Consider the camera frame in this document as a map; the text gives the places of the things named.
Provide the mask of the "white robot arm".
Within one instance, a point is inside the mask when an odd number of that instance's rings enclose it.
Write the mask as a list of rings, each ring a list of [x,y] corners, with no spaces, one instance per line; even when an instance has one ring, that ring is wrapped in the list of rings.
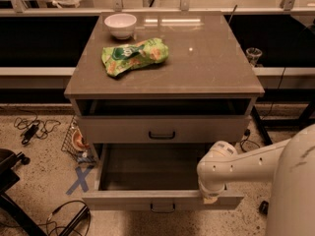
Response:
[[[202,195],[215,197],[229,182],[270,181],[266,236],[315,236],[315,125],[270,146],[233,150],[219,141],[199,161]]]

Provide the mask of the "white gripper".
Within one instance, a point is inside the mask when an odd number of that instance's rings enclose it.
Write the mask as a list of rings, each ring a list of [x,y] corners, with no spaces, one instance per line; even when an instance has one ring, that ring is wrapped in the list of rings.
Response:
[[[210,185],[206,185],[202,182],[199,182],[199,190],[204,198],[205,205],[214,204],[224,189],[224,183],[211,183]]]

